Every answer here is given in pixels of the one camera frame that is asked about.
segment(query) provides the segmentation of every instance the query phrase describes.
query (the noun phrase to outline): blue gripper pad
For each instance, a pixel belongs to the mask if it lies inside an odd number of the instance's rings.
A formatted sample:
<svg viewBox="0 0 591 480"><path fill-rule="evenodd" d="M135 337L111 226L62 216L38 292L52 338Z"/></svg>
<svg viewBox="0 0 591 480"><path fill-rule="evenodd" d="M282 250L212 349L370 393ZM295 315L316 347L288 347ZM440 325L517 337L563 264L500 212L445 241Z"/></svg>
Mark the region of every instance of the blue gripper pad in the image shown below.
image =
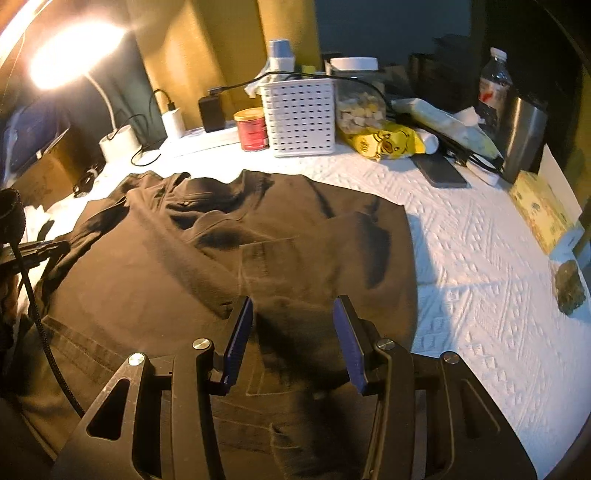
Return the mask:
<svg viewBox="0 0 591 480"><path fill-rule="evenodd" d="M246 350L246 344L248 342L248 336L252 329L253 315L252 300L246 298L239 313L239 319L236 322L236 328L234 329L232 339L230 340L230 346L226 350L223 359L222 384L226 393L230 391L232 386L236 385L240 366L242 365L242 358L244 357L244 351Z"/></svg>
<svg viewBox="0 0 591 480"><path fill-rule="evenodd" d="M337 337L339 338L340 349L343 352L345 364L347 365L349 379L355 388L357 388L357 391L364 395L368 387L368 380L365 376L365 361L358 335L353 329L343 300L350 306L348 297L344 295L338 297L333 306L333 322ZM355 316L353 321L359 322L355 312L353 311L351 314Z"/></svg>

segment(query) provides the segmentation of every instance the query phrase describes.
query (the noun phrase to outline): black shirt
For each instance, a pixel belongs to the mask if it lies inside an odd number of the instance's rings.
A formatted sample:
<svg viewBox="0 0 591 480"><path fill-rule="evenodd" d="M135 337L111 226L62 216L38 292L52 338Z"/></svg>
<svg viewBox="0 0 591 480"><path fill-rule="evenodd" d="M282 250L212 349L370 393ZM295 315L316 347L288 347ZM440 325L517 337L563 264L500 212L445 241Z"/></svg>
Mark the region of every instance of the black shirt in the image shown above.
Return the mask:
<svg viewBox="0 0 591 480"><path fill-rule="evenodd" d="M249 295L256 327L238 385L212 398L226 469L348 478L343 449L318 450L318 436L330 435L313 420L322 403L313 399L326 398L318 392L348 381L332 303L349 295L360 317L410 348L417 286L403 207L304 176L243 171L223 184L148 172L90 202L67 238L72 250L48 265L38 291L52 349L84 408L129 354L174 354L214 333L236 297ZM76 414L37 333L20 344L16 399L58 452Z"/></svg>

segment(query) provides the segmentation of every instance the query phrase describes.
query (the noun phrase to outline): metal screw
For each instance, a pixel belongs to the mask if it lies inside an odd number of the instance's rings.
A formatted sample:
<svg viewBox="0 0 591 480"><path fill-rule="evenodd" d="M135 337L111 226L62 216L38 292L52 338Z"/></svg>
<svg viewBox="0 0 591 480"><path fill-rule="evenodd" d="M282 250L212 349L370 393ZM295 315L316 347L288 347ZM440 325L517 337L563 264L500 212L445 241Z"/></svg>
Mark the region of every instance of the metal screw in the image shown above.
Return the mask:
<svg viewBox="0 0 591 480"><path fill-rule="evenodd" d="M380 338L380 340L378 340L378 343L376 343L376 345L378 345L378 348L380 350L391 350L392 348L394 348L396 346L396 344L394 343L394 340L391 340L389 338Z"/></svg>
<svg viewBox="0 0 591 480"><path fill-rule="evenodd" d="M451 365L455 365L456 363L458 363L460 361L460 356L457 353L454 352L445 352L443 354L443 359Z"/></svg>
<svg viewBox="0 0 591 480"><path fill-rule="evenodd" d="M205 350L206 348L209 348L210 345L211 342L206 338L198 338L193 342L193 348L195 350Z"/></svg>
<svg viewBox="0 0 591 480"><path fill-rule="evenodd" d="M127 359L127 362L132 367L137 367L138 365L141 365L144 360L146 360L146 357L144 356L143 353L133 353L132 355L129 356L129 358Z"/></svg>

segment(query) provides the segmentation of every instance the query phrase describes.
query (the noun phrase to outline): white plastic basket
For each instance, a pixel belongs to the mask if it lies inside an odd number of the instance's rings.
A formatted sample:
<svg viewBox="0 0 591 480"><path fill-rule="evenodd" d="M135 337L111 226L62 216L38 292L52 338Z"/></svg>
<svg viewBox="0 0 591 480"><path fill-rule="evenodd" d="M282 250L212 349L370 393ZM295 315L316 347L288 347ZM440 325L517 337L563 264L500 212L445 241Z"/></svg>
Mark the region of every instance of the white plastic basket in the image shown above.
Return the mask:
<svg viewBox="0 0 591 480"><path fill-rule="evenodd" d="M261 86L269 146L276 157L335 151L332 79L288 80Z"/></svg>

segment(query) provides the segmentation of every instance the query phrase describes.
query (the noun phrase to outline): white jar lid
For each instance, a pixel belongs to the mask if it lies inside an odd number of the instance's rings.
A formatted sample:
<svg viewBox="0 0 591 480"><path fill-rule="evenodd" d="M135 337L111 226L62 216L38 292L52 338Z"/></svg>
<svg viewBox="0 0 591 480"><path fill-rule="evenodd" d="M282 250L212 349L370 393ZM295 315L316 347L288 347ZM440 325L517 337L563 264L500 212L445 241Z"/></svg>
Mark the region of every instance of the white jar lid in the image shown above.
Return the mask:
<svg viewBox="0 0 591 480"><path fill-rule="evenodd" d="M330 64L337 70L375 72L378 70L378 59L373 57L344 57L330 59Z"/></svg>

